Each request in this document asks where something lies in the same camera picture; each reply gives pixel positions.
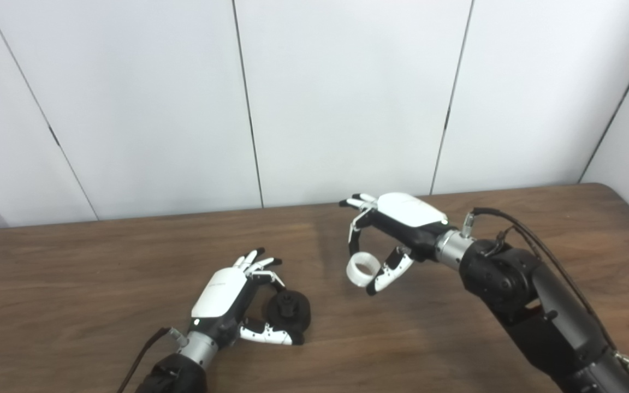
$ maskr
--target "black round object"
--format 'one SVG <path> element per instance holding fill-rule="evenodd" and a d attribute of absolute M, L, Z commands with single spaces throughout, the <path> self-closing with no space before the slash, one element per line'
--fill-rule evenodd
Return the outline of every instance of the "black round object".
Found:
<path fill-rule="evenodd" d="M 266 306 L 266 320 L 276 328 L 302 333 L 310 326 L 310 301 L 298 291 L 281 291 Z"/>

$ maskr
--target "black robot arm segment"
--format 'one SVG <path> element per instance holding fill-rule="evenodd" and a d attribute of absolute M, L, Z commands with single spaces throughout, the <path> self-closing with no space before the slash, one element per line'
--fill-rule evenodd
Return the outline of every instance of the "black robot arm segment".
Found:
<path fill-rule="evenodd" d="M 484 301 L 527 361 L 565 393 L 629 393 L 629 371 L 601 327 L 548 266 L 508 246 L 486 257 L 492 246 L 477 241 L 465 252 L 462 283 Z"/>

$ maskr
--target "wooden tabletop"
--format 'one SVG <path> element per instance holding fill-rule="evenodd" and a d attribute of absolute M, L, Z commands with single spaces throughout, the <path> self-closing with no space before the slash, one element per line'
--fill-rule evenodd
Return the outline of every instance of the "wooden tabletop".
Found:
<path fill-rule="evenodd" d="M 474 206 L 530 226 L 561 257 L 629 354 L 629 206 L 599 184 L 424 197 L 461 223 Z M 345 274 L 356 212 L 336 204 L 0 229 L 0 391 L 115 391 L 160 326 L 185 330 L 210 276 L 264 246 L 312 303 L 301 347 L 238 341 L 208 369 L 213 393 L 558 391 L 445 266 L 415 264 L 374 297 Z M 508 225 L 481 217 L 475 236 Z M 516 246 L 521 242 L 511 238 Z M 369 229 L 380 258 L 396 243 Z M 260 290 L 249 315 L 272 296 Z M 130 381 L 174 350 L 159 341 Z"/>

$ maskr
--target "white plastic ring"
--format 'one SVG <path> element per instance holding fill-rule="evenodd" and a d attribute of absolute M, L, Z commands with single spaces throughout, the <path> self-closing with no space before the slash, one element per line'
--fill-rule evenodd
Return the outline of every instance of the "white plastic ring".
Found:
<path fill-rule="evenodd" d="M 365 273 L 360 270 L 360 266 L 365 267 L 369 273 Z M 352 283 L 359 287 L 364 287 L 370 284 L 375 278 L 377 271 L 380 270 L 380 262 L 375 256 L 367 252 L 357 252 L 349 259 L 349 264 L 346 266 L 346 275 Z"/>

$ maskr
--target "white fingertip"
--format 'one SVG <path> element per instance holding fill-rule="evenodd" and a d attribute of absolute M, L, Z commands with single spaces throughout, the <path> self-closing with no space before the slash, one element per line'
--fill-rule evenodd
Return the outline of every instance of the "white fingertip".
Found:
<path fill-rule="evenodd" d="M 234 265 L 232 265 L 232 267 L 238 267 L 240 264 L 242 264 L 243 261 L 244 261 L 244 255 L 242 255 L 241 257 L 238 257 L 237 261 L 234 263 Z"/>
<path fill-rule="evenodd" d="M 249 276 L 250 273 L 253 273 L 257 270 L 262 270 L 263 268 L 265 268 L 266 266 L 269 266 L 269 264 L 272 264 L 273 261 L 275 261 L 275 258 L 266 258 L 263 261 L 258 261 L 254 264 L 252 264 L 252 266 L 249 266 L 249 269 L 247 269 L 244 273 Z"/>
<path fill-rule="evenodd" d="M 239 268 L 242 270 L 246 270 L 247 267 L 252 264 L 252 262 L 254 261 L 254 259 L 257 258 L 257 251 L 255 249 L 252 250 L 252 252 L 250 252 L 249 254 L 247 254 L 247 257 L 245 257 L 244 261 L 242 262 L 242 264 L 239 265 Z"/>
<path fill-rule="evenodd" d="M 364 287 L 370 284 L 375 275 L 380 270 L 380 262 L 375 256 L 367 252 L 357 252 L 349 259 L 346 266 L 346 275 L 349 280 L 358 287 Z"/>
<path fill-rule="evenodd" d="M 366 202 L 375 202 L 377 200 L 377 198 L 368 194 L 360 194 L 360 198 Z"/>

